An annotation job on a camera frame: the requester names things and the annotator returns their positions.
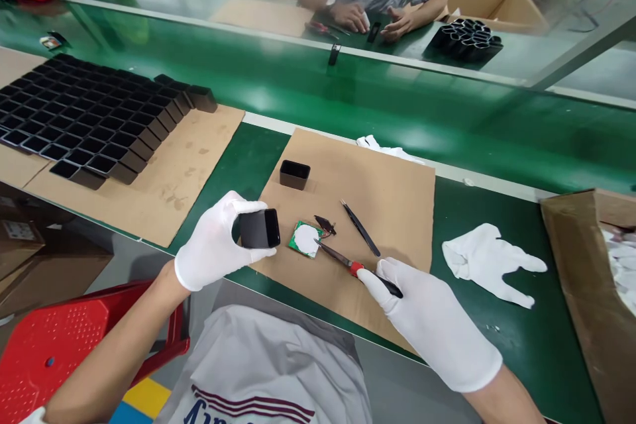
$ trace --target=workbench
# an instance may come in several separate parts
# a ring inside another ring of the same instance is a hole
[[[220,103],[248,111],[162,250],[174,255],[228,190],[258,199],[296,125],[347,140],[375,134],[381,145],[402,146],[437,168],[431,273],[449,283],[544,415],[602,422],[536,199],[594,186],[629,191],[633,161],[615,151],[633,150],[634,113],[366,58],[341,55],[328,67],[328,51],[96,7],[0,9],[0,45],[7,48],[51,56],[38,38],[52,29],[69,40],[61,51],[77,58],[206,85]],[[547,273],[520,270],[506,278],[535,298],[532,310],[455,279],[446,266],[441,243],[482,223],[547,263]],[[418,359],[250,268],[228,279]]]

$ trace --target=floor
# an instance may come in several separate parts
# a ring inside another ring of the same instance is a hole
[[[112,250],[114,254],[87,293],[129,280],[152,278],[170,259],[167,254],[148,245],[84,219],[76,219],[67,227],[107,250]],[[220,286],[221,282],[216,282],[192,296],[190,335],[193,341],[201,333],[203,321],[212,309]],[[450,391],[430,368],[362,339],[356,338],[356,348],[364,369],[374,422],[396,422],[396,418],[401,422],[420,423],[480,422],[466,400],[460,394]],[[152,379],[172,389],[186,359],[187,356],[181,356],[173,360],[157,371]],[[148,421],[143,414],[122,405],[111,422],[142,424]]]

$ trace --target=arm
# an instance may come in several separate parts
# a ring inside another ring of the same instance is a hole
[[[505,365],[485,388],[464,397],[486,424],[545,422],[528,391]]]
[[[301,5],[313,11],[325,8],[327,0],[299,0]],[[336,3],[329,9],[329,14],[338,25],[354,32],[366,33],[368,28],[364,20],[364,9],[359,3]]]
[[[545,424],[499,350],[446,282],[394,258],[380,260],[376,273],[395,283],[404,297],[391,295],[368,270],[360,270],[358,278],[422,359],[450,389],[464,395],[486,424]]]
[[[406,13],[402,9],[389,7],[388,13],[391,15],[393,23],[384,27],[380,34],[384,40],[393,43],[403,35],[417,30],[434,21],[446,7],[449,0],[428,0],[422,3],[417,10]]]
[[[276,253],[239,247],[232,226],[241,213],[267,209],[230,191],[199,219],[188,242],[45,406],[47,424],[108,422],[160,329],[190,292]]]
[[[168,262],[46,405],[48,424],[106,423],[174,309],[189,295]]]

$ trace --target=red handle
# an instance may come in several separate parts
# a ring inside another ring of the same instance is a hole
[[[352,274],[355,278],[358,277],[358,270],[361,270],[364,268],[364,265],[362,265],[360,262],[353,262],[351,264],[351,268],[349,268],[349,273]]]

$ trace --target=gloved hand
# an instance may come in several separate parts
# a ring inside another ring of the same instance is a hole
[[[232,239],[232,225],[241,213],[267,209],[264,202],[248,202],[230,191],[199,219],[188,242],[177,252],[174,270],[179,283],[191,292],[272,256],[275,248],[243,248]]]
[[[397,285],[404,297],[394,297],[368,270],[359,270],[358,278],[450,389],[474,392],[492,381],[502,355],[477,329],[451,287],[395,258],[380,260],[376,273]]]

